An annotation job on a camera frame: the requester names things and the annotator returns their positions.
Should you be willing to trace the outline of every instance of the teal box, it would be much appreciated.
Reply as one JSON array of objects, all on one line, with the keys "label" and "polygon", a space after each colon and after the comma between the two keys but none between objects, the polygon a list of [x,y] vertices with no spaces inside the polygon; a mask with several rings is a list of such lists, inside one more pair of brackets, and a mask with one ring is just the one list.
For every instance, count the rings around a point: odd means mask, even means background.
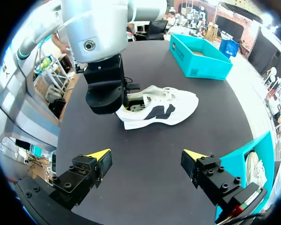
[{"label": "teal box", "polygon": [[[267,190],[266,196],[263,201],[257,206],[257,208],[252,213],[259,213],[266,202],[268,201],[274,181],[274,148],[271,138],[271,133],[268,131],[264,135],[254,139],[253,141],[247,143],[243,147],[229,153],[226,156],[220,158],[221,165],[225,167],[225,170],[231,173],[235,177],[241,177],[241,187],[246,187],[246,168],[244,155],[254,149],[258,155],[259,160],[262,160],[267,182],[264,184],[263,188]],[[216,219],[219,217],[222,209],[218,206],[216,209]]]},{"label": "teal box", "polygon": [[186,77],[225,80],[232,68],[223,53],[201,38],[171,34],[170,51]]}]

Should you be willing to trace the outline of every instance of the shoelace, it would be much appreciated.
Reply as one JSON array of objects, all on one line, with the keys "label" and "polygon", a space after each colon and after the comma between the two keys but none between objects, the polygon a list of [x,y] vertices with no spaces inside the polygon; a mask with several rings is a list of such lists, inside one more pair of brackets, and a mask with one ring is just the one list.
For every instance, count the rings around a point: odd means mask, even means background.
[{"label": "shoelace", "polygon": [[266,177],[265,176],[265,169],[264,169],[264,166],[263,166],[263,163],[262,163],[262,160],[260,160],[256,167],[254,168],[254,171],[256,172],[257,174],[257,178],[258,178],[258,182],[260,182],[262,185],[264,185],[264,183],[266,182],[265,179]]},{"label": "shoelace", "polygon": [[167,100],[175,99],[175,93],[176,93],[177,89],[165,87],[165,88],[163,88],[163,90],[165,90],[164,94],[165,94],[165,97]]}]

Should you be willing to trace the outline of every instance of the robotic arm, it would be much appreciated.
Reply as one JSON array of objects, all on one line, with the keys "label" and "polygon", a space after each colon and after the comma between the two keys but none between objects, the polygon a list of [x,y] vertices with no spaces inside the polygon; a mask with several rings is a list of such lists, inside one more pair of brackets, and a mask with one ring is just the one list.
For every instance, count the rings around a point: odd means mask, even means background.
[{"label": "robotic arm", "polygon": [[62,0],[48,3],[49,10],[61,7],[63,24],[57,18],[36,30],[20,46],[18,57],[29,57],[43,38],[64,25],[72,53],[77,62],[88,63],[83,73],[88,82],[86,101],[94,113],[116,112],[126,105],[127,91],[139,89],[128,85],[121,52],[127,47],[128,22],[160,20],[167,8],[166,0]]}]

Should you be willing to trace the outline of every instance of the cable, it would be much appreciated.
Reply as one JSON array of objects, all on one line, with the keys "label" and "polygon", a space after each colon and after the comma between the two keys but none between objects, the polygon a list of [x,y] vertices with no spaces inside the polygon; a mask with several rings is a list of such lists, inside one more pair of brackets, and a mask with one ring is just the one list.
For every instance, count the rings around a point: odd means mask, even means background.
[{"label": "cable", "polygon": [[127,83],[132,83],[132,82],[133,82],[133,80],[132,80],[130,77],[126,77],[126,76],[125,76],[125,79],[130,80],[130,82],[127,82]]},{"label": "cable", "polygon": [[233,219],[233,220],[231,220],[227,223],[224,223],[223,225],[236,224],[237,222],[241,222],[241,221],[246,220],[246,219],[250,219],[250,218],[254,218],[254,217],[263,217],[263,216],[264,215],[262,213],[251,214],[251,215],[248,215],[248,216]]},{"label": "cable", "polygon": [[27,156],[32,159],[32,160],[29,160],[29,161],[31,161],[31,162],[37,161],[37,162],[39,162],[41,165],[42,165],[42,162],[44,163],[44,165],[50,165],[50,164],[47,164],[47,161],[45,161],[45,160],[39,160],[39,159],[35,158],[35,156],[32,155],[32,154],[31,154],[29,151],[27,151],[27,150],[26,150],[26,153],[27,153]]}]

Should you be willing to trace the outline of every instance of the person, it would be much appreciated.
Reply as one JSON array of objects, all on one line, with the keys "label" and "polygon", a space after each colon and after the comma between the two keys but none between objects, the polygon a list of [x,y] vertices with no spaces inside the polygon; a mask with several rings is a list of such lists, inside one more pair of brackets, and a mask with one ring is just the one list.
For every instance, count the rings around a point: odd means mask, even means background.
[{"label": "person", "polygon": [[175,12],[169,12],[168,16],[164,16],[163,19],[168,21],[166,29],[170,29],[176,23]]},{"label": "person", "polygon": [[275,67],[270,68],[265,74],[262,75],[262,78],[266,80],[269,76],[270,79],[277,74],[277,69]]},{"label": "person", "polygon": [[177,24],[180,24],[182,21],[182,15],[180,15],[180,13],[176,13],[175,18],[177,19]]},{"label": "person", "polygon": [[241,40],[241,39],[236,40],[236,43],[239,44],[239,51],[240,51],[240,53],[243,55],[243,54],[244,54],[244,52],[243,52],[243,43],[244,43],[244,40]]}]

